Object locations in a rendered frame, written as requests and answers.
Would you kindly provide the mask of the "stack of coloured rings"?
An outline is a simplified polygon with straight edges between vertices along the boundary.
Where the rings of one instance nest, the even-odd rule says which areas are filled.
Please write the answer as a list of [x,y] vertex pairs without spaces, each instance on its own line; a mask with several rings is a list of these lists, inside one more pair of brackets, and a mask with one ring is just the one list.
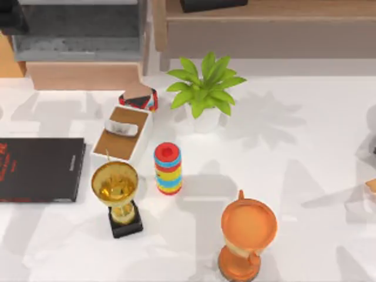
[[176,194],[183,183],[179,147],[172,142],[159,144],[154,151],[154,161],[158,190],[166,195]]

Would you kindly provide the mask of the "orange trophy cup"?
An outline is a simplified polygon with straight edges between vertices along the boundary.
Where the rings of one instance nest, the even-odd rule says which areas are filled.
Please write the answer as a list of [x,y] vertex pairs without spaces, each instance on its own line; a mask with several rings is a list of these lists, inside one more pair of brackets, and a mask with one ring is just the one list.
[[275,214],[240,190],[221,216],[221,230],[225,245],[218,257],[220,272],[229,282],[251,282],[259,273],[261,253],[276,236]]

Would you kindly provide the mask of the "pale wooden drawer front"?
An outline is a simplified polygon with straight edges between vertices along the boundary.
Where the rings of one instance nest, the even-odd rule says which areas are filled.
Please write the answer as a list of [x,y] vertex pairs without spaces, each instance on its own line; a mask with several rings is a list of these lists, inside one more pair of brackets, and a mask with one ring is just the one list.
[[140,82],[140,62],[27,62],[36,90],[125,90]]

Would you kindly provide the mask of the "wooden cupboard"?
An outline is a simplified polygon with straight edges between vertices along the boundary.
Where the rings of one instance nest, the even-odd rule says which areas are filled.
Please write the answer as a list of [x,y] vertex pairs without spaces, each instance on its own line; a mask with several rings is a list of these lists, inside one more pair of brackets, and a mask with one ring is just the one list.
[[11,37],[0,31],[0,78],[24,78],[25,74],[26,63],[15,60]]

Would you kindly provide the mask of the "wooden open shelf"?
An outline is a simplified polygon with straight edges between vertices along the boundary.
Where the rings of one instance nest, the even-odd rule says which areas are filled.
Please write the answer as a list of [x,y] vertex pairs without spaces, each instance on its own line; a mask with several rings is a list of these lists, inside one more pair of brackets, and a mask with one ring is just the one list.
[[208,51],[256,75],[376,75],[376,0],[249,0],[189,12],[151,0],[149,68]]

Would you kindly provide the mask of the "white box brown inside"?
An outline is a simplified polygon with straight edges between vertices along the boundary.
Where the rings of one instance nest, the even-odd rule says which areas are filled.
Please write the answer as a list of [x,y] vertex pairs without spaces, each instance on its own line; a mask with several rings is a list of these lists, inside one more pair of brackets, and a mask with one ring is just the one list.
[[108,161],[136,166],[146,151],[152,131],[151,111],[115,106],[90,153],[92,166],[97,169]]

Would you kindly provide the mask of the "gold trophy black base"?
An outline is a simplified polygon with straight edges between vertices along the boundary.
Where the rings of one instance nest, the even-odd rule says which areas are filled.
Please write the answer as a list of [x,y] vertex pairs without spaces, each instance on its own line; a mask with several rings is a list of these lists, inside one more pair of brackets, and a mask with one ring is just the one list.
[[125,162],[109,160],[92,176],[93,194],[108,208],[112,235],[116,239],[143,230],[140,212],[134,202],[138,186],[137,171]]

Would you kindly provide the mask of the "green plant white pot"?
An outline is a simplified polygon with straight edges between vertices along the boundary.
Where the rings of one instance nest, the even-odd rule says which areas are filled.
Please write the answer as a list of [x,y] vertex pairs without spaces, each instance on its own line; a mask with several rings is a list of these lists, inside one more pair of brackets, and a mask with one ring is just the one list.
[[228,89],[247,81],[229,68],[230,57],[216,58],[209,52],[201,62],[201,69],[188,58],[180,58],[180,69],[172,69],[168,75],[179,81],[171,84],[166,91],[176,95],[172,109],[182,106],[193,118],[193,129],[197,133],[207,133],[219,124],[220,115],[231,115],[235,100]]

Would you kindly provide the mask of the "grey pierced drawer inside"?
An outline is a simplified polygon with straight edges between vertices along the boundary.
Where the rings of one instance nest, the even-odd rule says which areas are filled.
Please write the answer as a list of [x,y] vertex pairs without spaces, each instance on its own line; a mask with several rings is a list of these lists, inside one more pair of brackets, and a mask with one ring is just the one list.
[[28,32],[12,37],[18,61],[137,62],[147,0],[19,0]]

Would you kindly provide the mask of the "black object on shelf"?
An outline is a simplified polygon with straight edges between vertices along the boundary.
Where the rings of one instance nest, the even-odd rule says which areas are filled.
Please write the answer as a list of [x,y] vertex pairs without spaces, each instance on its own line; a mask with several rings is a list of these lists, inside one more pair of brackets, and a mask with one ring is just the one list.
[[249,0],[180,0],[185,13],[245,6]]

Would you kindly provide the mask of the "red black patterned coaster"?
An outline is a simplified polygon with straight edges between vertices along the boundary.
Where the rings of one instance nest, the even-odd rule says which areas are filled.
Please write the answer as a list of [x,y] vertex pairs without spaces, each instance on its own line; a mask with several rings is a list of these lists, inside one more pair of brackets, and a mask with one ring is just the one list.
[[133,108],[145,109],[151,112],[155,112],[158,109],[158,95],[157,91],[153,88],[150,95],[133,99],[125,99],[123,95],[120,95],[118,100],[119,104],[123,106],[131,106]]

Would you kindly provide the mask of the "black book red lettering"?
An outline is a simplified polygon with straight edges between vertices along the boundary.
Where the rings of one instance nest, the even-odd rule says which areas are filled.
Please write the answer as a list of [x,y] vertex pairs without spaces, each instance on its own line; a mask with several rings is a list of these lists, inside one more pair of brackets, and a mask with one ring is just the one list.
[[0,138],[0,202],[75,202],[85,150],[77,137]]

